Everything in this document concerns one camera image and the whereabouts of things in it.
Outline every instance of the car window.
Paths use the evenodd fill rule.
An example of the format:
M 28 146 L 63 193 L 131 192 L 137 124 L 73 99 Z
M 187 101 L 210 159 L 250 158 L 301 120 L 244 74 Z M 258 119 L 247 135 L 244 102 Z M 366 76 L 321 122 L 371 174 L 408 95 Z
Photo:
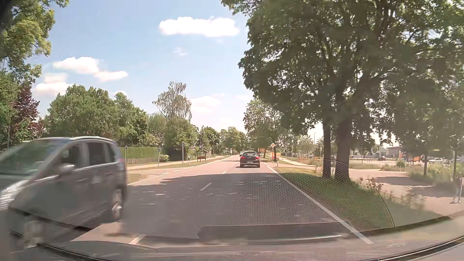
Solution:
M 65 149 L 61 153 L 61 164 L 74 164 L 76 168 L 84 167 L 84 159 L 82 158 L 81 144 L 75 144 Z
M 109 143 L 105 143 L 106 151 L 108 152 L 108 160 L 109 162 L 116 162 L 116 153 L 113 150 L 112 146 Z
M 89 165 L 99 165 L 108 163 L 105 156 L 105 143 L 102 142 L 89 142 Z

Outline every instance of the car side mirror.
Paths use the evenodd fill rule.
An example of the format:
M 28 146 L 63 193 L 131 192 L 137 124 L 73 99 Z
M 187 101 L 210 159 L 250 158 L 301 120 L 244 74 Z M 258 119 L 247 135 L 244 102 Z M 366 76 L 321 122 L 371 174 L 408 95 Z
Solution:
M 65 176 L 65 175 L 68 175 L 70 174 L 73 170 L 75 169 L 75 165 L 74 164 L 61 164 L 59 167 L 58 167 L 58 175 L 60 176 Z

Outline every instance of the car wheel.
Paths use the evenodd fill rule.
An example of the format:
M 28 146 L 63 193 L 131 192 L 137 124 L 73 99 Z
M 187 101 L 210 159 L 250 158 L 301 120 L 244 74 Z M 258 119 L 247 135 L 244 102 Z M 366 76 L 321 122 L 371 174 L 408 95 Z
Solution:
M 107 209 L 108 221 L 116 222 L 121 219 L 123 211 L 122 189 L 115 189 L 111 195 L 110 204 Z
M 32 248 L 45 241 L 45 225 L 33 215 L 26 216 L 23 223 L 23 248 Z

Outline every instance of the car door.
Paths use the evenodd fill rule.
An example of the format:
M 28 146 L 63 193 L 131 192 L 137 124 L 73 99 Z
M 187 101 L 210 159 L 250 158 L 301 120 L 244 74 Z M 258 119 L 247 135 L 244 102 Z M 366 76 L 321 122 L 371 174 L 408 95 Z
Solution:
M 106 153 L 104 141 L 86 142 L 89 152 L 89 165 L 91 169 L 90 196 L 96 214 L 106 209 L 110 196 L 108 195 L 105 180 L 112 174 L 109 157 Z
M 48 175 L 35 188 L 32 204 L 51 221 L 80 225 L 88 215 L 90 177 L 83 145 L 74 142 L 64 147 L 49 166 Z M 60 175 L 61 164 L 73 164 L 75 168 Z

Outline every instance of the green hedge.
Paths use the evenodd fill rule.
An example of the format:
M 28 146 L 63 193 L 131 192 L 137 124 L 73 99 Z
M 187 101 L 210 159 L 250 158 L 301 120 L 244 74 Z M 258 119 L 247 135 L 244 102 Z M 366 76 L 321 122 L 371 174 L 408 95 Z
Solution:
M 121 156 L 124 157 L 124 147 L 120 147 Z M 158 158 L 156 147 L 127 147 L 126 158 Z

